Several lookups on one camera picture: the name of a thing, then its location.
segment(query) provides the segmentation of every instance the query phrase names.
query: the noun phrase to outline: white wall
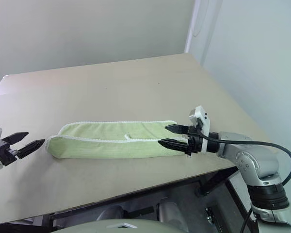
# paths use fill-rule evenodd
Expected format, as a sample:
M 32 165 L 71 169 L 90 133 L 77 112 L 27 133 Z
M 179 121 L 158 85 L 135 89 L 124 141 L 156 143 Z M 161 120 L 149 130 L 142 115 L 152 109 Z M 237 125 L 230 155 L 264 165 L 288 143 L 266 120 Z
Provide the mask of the white wall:
M 182 53 L 193 0 L 0 0 L 4 75 Z
M 201 1 L 207 13 L 202 27 L 204 17 L 197 18 L 193 30 L 201 30 L 190 53 L 272 141 L 291 150 L 291 0 L 209 0 L 207 10 Z M 291 162 L 284 153 L 278 157 L 285 178 Z M 286 191 L 291 201 L 291 181 Z

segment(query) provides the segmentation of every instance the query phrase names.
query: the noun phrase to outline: table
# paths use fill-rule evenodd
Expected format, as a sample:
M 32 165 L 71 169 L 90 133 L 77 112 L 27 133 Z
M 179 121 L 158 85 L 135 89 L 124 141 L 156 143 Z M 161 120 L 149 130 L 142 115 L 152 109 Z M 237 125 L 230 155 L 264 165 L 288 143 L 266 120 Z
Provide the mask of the table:
M 2 137 L 13 145 L 55 135 L 76 121 L 175 120 L 202 105 L 214 132 L 267 140 L 257 124 L 189 54 L 5 76 Z M 233 166 L 215 154 L 147 159 L 56 159 L 40 148 L 0 170 L 0 223 L 97 203 Z

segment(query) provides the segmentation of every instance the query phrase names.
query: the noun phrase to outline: green towel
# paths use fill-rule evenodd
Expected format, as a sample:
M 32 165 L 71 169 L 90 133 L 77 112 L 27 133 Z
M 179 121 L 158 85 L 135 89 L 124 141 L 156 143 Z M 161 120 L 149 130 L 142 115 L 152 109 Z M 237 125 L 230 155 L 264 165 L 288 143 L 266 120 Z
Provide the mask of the green towel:
M 165 129 L 174 121 L 76 122 L 51 136 L 46 150 L 59 159 L 149 158 L 183 155 L 161 146 L 157 140 L 186 141 Z

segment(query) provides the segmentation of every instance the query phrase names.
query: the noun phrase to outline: black cable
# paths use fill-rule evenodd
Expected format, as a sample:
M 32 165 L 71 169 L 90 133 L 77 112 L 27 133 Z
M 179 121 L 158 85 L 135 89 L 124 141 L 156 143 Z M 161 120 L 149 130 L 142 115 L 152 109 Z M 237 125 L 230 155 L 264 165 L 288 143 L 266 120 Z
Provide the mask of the black cable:
M 246 225 L 247 225 L 247 222 L 248 222 L 248 220 L 249 220 L 249 218 L 250 218 L 251 213 L 252 213 L 252 208 L 250 208 L 250 210 L 248 211 L 248 214 L 247 214 L 245 220 L 244 220 L 243 223 L 242 223 L 241 233 L 243 233 L 244 228 L 245 228 Z
M 288 154 L 288 156 L 291 158 L 291 151 L 288 150 L 285 147 L 282 147 L 280 145 L 277 145 L 275 143 L 270 143 L 270 142 L 260 142 L 260 141 L 232 141 L 232 140 L 221 140 L 221 139 L 215 139 L 215 138 L 211 138 L 211 137 L 207 137 L 206 135 L 203 135 L 203 133 L 201 132 L 201 130 L 199 128 L 197 128 L 198 133 L 200 134 L 200 136 L 208 141 L 212 141 L 212 142 L 217 142 L 217 143 L 224 143 L 224 144 L 242 144 L 242 145 L 262 145 L 262 146 L 269 146 L 269 147 L 275 147 L 277 149 L 280 149 L 282 151 L 284 151 L 285 153 Z M 282 185 L 285 185 L 286 183 L 288 183 L 288 181 L 291 179 L 291 171 L 289 173 L 289 175 L 286 177 L 286 179 L 282 182 Z

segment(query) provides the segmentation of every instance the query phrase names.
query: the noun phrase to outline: floor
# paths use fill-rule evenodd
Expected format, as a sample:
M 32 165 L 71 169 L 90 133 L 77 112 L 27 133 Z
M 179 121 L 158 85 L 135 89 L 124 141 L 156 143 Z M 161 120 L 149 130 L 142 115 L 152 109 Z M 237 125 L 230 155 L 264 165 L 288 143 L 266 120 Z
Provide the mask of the floor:
M 194 194 L 197 186 L 197 183 L 192 183 L 181 187 L 166 189 L 164 191 L 145 195 L 139 198 L 134 198 L 129 201 L 113 203 L 112 205 L 121 205 L 123 209 L 128 212 L 132 212 L 149 206 L 155 207 L 160 199 L 169 197 L 177 203 L 185 220 L 187 221 L 189 231 L 191 233 L 217 233 L 218 231 L 216 227 L 214 225 L 210 225 L 207 221 L 205 208 L 213 204 L 218 204 L 223 217 L 228 224 L 230 232 L 238 233 L 242 226 L 243 218 L 226 186 L 221 185 L 205 197 L 197 197 Z M 54 224 L 66 228 L 85 222 L 95 221 L 99 214 L 108 206 L 110 205 L 97 207 L 81 214 L 58 219 L 54 222 Z M 157 220 L 156 213 L 147 214 L 138 218 Z

